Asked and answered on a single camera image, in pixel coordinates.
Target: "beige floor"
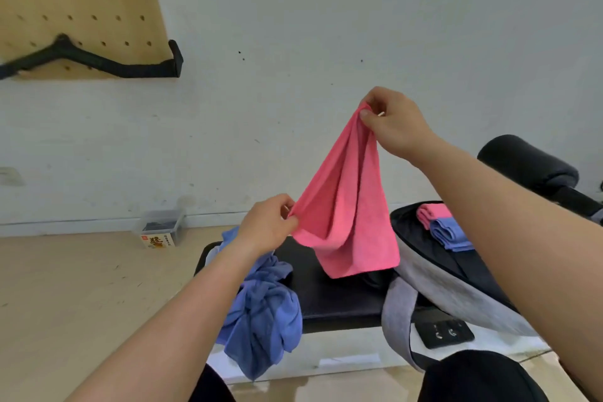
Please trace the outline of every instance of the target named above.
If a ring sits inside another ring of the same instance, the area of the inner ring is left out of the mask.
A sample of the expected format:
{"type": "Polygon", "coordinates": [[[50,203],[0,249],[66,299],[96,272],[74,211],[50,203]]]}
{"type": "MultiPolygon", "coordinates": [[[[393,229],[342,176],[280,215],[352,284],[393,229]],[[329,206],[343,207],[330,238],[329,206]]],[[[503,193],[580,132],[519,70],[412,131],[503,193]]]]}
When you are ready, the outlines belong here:
{"type": "MultiPolygon", "coordinates": [[[[0,239],[0,400],[61,401],[191,279],[223,228],[190,230],[170,251],[127,232],[0,239]]],[[[585,400],[552,354],[524,363],[552,402],[585,400]]],[[[408,367],[232,386],[239,402],[414,401],[408,367]]]]}

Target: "person's right arm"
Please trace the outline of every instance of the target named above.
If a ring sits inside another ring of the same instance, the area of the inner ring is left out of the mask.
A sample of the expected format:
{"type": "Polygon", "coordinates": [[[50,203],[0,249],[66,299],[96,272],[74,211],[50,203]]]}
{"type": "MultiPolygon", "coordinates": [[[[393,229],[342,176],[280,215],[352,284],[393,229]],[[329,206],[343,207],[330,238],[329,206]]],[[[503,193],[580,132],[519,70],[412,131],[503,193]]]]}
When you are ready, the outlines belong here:
{"type": "Polygon", "coordinates": [[[603,400],[603,227],[448,144],[403,94],[364,100],[379,143],[426,175],[521,314],[603,400]]]}

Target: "hand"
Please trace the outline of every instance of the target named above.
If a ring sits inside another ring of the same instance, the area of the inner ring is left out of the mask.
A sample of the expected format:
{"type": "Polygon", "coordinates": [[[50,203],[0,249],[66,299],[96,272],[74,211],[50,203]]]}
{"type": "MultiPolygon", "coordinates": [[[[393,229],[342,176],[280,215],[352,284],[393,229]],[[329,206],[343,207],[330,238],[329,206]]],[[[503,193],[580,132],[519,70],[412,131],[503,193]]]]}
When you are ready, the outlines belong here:
{"type": "Polygon", "coordinates": [[[417,104],[403,93],[377,86],[362,101],[373,109],[360,112],[362,122],[374,132],[379,144],[395,156],[414,164],[416,156],[439,139],[417,104]]]}
{"type": "Polygon", "coordinates": [[[287,218],[294,203],[287,194],[256,203],[243,218],[236,240],[257,257],[278,248],[297,229],[297,217],[287,218]]]}

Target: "pile of blue cloth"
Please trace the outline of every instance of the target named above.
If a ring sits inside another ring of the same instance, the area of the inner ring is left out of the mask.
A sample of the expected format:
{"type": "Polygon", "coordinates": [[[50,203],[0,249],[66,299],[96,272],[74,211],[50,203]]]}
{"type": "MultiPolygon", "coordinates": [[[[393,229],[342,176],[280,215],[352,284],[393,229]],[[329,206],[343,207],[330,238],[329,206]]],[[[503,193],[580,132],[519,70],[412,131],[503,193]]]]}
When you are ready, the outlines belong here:
{"type": "MultiPolygon", "coordinates": [[[[205,264],[235,239],[238,227],[222,233],[224,241],[205,264]]],[[[241,284],[216,343],[250,380],[283,359],[302,338],[302,310],[297,294],[279,283],[293,271],[273,253],[261,256],[241,284]]]]}
{"type": "Polygon", "coordinates": [[[475,249],[454,218],[438,218],[429,223],[431,236],[454,253],[475,249]]]}

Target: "pegboard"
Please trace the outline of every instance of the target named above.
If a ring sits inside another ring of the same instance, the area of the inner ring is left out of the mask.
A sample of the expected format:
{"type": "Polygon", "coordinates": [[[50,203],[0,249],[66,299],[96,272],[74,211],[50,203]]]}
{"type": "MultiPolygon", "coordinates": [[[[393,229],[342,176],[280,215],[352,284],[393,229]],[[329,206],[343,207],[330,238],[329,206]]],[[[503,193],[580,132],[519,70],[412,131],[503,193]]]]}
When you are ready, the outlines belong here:
{"type": "MultiPolygon", "coordinates": [[[[120,63],[159,63],[172,57],[158,0],[0,0],[0,62],[40,50],[59,33],[120,63]]],[[[114,77],[59,60],[20,78],[114,77]]]]}

